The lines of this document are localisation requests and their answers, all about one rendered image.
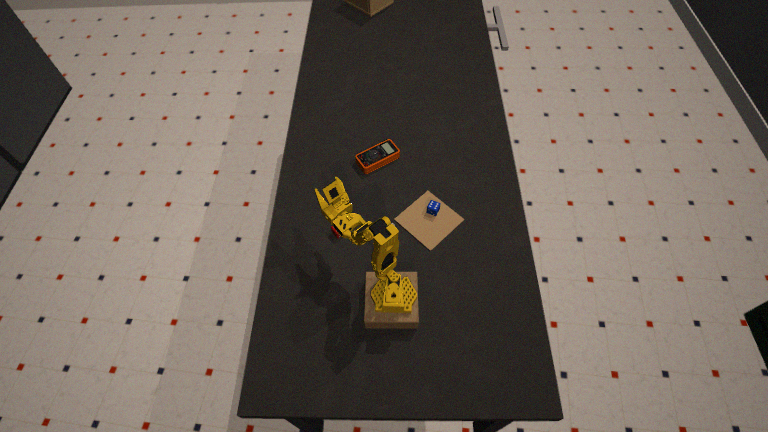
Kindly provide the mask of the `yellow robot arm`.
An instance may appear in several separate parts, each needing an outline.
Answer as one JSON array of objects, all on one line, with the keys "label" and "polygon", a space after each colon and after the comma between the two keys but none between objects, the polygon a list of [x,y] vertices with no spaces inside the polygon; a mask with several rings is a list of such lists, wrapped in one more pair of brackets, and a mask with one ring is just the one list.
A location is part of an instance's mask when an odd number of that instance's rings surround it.
[{"label": "yellow robot arm", "polygon": [[[398,304],[404,305],[404,313],[412,313],[417,292],[408,277],[401,280],[401,275],[393,270],[397,265],[399,230],[391,224],[390,219],[384,216],[372,223],[366,222],[357,213],[346,213],[338,215],[332,223],[342,238],[349,239],[355,245],[360,246],[374,239],[371,264],[379,279],[371,290],[375,312],[382,312],[382,304]],[[351,232],[357,226],[360,227]]]}]

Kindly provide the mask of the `orange digital multimeter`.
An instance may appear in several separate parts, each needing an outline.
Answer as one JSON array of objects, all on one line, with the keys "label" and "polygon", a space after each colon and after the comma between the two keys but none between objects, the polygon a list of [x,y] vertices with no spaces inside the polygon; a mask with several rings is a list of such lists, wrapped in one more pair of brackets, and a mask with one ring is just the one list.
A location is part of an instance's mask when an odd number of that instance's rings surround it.
[{"label": "orange digital multimeter", "polygon": [[399,148],[387,139],[355,155],[356,164],[368,174],[400,157]]}]

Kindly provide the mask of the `blue die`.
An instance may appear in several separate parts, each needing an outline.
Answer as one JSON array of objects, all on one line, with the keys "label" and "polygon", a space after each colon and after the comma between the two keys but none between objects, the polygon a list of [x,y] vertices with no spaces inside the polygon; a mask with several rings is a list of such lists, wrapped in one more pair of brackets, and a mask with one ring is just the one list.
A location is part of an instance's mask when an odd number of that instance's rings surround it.
[{"label": "blue die", "polygon": [[440,209],[440,203],[430,200],[428,206],[427,206],[427,213],[437,216]]}]

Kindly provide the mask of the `peach flat mat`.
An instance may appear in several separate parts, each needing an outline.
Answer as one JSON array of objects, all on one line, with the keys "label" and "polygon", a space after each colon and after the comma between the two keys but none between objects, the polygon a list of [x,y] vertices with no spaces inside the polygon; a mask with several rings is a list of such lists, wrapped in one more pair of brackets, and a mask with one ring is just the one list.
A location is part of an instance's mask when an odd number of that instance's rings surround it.
[{"label": "peach flat mat", "polygon": [[[427,213],[430,200],[440,203],[437,216]],[[431,251],[464,219],[427,191],[399,214],[395,221]]]}]

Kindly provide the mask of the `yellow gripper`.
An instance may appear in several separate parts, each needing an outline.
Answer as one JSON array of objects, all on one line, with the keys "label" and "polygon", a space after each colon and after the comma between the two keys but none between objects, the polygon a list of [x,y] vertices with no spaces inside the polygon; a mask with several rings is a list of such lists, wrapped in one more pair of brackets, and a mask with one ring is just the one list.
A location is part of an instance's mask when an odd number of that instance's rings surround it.
[{"label": "yellow gripper", "polygon": [[332,221],[335,220],[338,215],[342,216],[352,212],[353,204],[349,201],[343,182],[338,177],[335,177],[333,182],[322,189],[328,203],[320,195],[318,189],[314,189],[314,191],[321,212],[331,225],[333,225]]}]

